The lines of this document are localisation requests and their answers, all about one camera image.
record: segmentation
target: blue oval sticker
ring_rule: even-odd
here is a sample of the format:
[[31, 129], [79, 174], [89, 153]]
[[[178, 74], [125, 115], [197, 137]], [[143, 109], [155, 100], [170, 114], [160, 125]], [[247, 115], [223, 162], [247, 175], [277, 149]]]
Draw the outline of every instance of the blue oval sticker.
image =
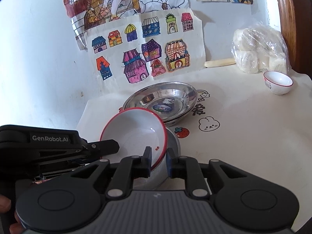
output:
[[172, 110], [172, 108], [168, 105], [153, 105], [153, 109], [157, 112], [169, 112]]

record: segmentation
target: table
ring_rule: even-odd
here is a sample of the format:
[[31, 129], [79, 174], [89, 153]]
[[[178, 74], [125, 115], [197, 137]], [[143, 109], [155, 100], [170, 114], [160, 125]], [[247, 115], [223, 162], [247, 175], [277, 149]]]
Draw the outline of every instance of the table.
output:
[[[288, 188], [300, 203], [292, 227], [297, 231], [312, 216], [312, 81], [294, 71], [290, 76], [294, 86], [283, 96], [267, 89], [262, 73], [245, 74], [235, 65], [206, 68], [167, 81], [189, 83], [202, 90], [199, 97], [205, 94], [197, 112], [171, 128], [177, 134], [181, 129], [176, 128], [190, 132], [185, 138], [180, 134], [181, 154], [203, 163], [220, 159]], [[98, 140], [105, 124], [137, 90], [134, 85], [118, 95], [89, 100], [77, 126], [80, 136]], [[200, 130], [199, 122], [207, 122], [205, 117], [210, 117], [209, 127], [214, 124], [217, 129]], [[184, 182], [175, 179], [160, 189], [183, 187]]]

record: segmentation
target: plastic bag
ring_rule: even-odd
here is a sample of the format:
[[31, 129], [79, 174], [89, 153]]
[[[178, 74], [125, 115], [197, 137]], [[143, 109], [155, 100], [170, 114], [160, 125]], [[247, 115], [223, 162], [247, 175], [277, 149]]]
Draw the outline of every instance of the plastic bag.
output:
[[245, 73], [291, 69], [288, 50], [282, 34], [270, 26], [257, 24], [234, 32], [232, 54], [237, 66]]

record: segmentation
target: ribbed gray panel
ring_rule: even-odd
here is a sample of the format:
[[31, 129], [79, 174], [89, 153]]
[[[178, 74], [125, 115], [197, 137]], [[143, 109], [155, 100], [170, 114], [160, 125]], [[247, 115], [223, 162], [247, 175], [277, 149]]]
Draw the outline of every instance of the ribbed gray panel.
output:
[[[27, 230], [25, 234], [36, 232]], [[132, 191], [109, 202], [91, 224], [73, 234], [246, 234], [221, 221], [205, 201], [183, 191]], [[276, 234], [291, 234], [282, 230]]]

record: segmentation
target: wooden stick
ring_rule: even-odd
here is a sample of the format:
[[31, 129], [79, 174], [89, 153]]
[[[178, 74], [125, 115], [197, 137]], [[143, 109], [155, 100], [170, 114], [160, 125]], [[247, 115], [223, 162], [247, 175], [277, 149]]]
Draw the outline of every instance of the wooden stick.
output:
[[213, 67], [222, 67], [227, 65], [235, 64], [234, 58], [228, 58], [228, 59], [221, 59], [221, 60], [215, 60], [215, 61], [206, 61], [204, 63], [204, 66], [206, 68], [213, 68]]

